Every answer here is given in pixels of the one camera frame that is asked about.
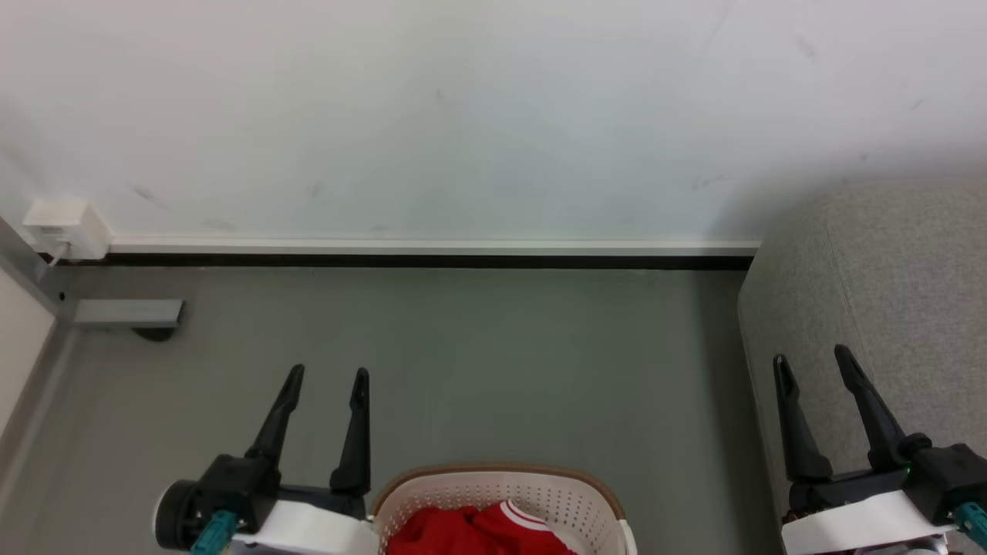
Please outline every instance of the white plastic basket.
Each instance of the white plastic basket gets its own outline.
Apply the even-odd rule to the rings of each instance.
[[[484,509],[511,500],[545,521],[578,555],[637,555],[634,535],[616,497],[588,474],[525,464],[444,465],[412,470],[392,482],[370,519],[378,555],[419,509]]]

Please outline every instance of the wall outlet box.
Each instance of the wall outlet box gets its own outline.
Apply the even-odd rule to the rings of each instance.
[[[99,260],[113,238],[103,220],[83,198],[37,198],[24,216],[24,227],[41,249],[54,255],[68,243],[66,260]]]

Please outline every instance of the white stripe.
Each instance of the white stripe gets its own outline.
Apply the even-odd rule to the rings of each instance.
[[[930,524],[897,490],[793,520],[782,526],[782,540],[786,553],[808,555],[897,544],[953,528]]]
[[[542,532],[550,532],[550,531],[552,531],[551,529],[549,529],[548,526],[545,525],[545,523],[540,518],[535,518],[535,519],[538,520],[539,522],[542,522],[541,524],[536,523],[536,522],[531,522],[529,520],[525,520],[524,518],[521,518],[520,516],[516,515],[507,506],[508,504],[510,504],[510,506],[512,508],[514,508],[520,515],[525,515],[525,516],[527,516],[529,518],[535,518],[535,517],[533,517],[533,516],[529,515],[528,513],[522,511],[514,503],[512,503],[510,500],[508,500],[508,501],[505,501],[505,502],[503,502],[503,503],[500,504],[500,510],[504,513],[505,516],[507,516],[507,519],[510,520],[511,522],[517,524],[518,526],[521,526],[522,528],[527,528],[529,530],[538,530],[538,531],[542,531]]]
[[[117,235],[113,253],[298,255],[753,256],[756,240],[421,240]]]

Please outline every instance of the gray metal bar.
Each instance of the gray metal bar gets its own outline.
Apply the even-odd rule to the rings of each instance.
[[[101,328],[177,328],[181,299],[81,299],[73,322]]]
[[[0,219],[0,270],[7,273],[52,314],[58,314],[60,294],[70,276],[58,266],[49,268],[14,228]]]

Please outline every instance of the teal connector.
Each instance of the teal connector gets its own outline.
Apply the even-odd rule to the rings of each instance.
[[[191,547],[192,555],[220,555],[237,533],[237,516],[217,511]]]
[[[975,503],[964,503],[955,512],[956,526],[974,543],[987,550],[987,513]]]

